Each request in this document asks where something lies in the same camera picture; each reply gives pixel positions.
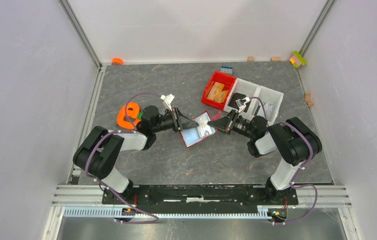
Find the red leather card holder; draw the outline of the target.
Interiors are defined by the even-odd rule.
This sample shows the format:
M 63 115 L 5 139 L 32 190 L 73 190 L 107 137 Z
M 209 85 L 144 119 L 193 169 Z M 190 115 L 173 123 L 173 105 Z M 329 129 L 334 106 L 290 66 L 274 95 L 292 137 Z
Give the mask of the red leather card holder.
M 208 122 L 212 120 L 217 120 L 220 117 L 222 111 L 219 110 L 215 116 L 210 116 L 210 114 L 205 111 L 199 116 L 193 118 L 192 120 L 198 123 L 198 126 L 191 129 L 186 129 L 181 131 L 180 136 L 186 148 L 189 148 L 206 138 L 214 135 L 217 129 L 208 125 Z

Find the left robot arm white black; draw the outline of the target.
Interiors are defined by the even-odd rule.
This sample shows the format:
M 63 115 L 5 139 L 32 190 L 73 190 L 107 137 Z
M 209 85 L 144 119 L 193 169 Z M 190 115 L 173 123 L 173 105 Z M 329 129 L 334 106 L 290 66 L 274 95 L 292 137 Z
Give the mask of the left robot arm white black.
M 173 130 L 175 133 L 198 127 L 198 123 L 183 115 L 177 107 L 159 112 L 149 105 L 142 111 L 136 130 L 109 131 L 95 126 L 73 155 L 73 164 L 84 170 L 88 177 L 105 184 L 114 191 L 114 197 L 122 204 L 134 197 L 133 182 L 115 167 L 119 153 L 129 150 L 148 150 L 156 141 L 156 134 Z

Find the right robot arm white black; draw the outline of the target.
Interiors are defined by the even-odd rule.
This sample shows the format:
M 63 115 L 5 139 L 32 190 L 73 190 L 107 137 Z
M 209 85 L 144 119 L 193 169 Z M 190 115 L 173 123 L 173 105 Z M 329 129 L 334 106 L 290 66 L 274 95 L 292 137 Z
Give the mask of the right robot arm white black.
M 264 188 L 265 198 L 271 204 L 278 204 L 285 198 L 299 170 L 323 150 L 319 137 L 298 117 L 269 125 L 263 116 L 247 120 L 232 110 L 207 124 L 226 135 L 235 132 L 247 137 L 248 152 L 255 158 L 279 152 L 281 160 Z

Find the silver VIP credit card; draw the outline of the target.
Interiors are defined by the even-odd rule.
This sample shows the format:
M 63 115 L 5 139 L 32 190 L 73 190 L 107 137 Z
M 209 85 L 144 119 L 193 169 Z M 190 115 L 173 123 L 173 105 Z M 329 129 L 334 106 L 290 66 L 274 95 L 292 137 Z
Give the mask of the silver VIP credit card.
M 210 127 L 207 124 L 210 121 L 210 116 L 207 112 L 196 117 L 194 121 L 198 123 L 196 130 L 201 139 L 211 136 L 216 132 L 213 127 Z

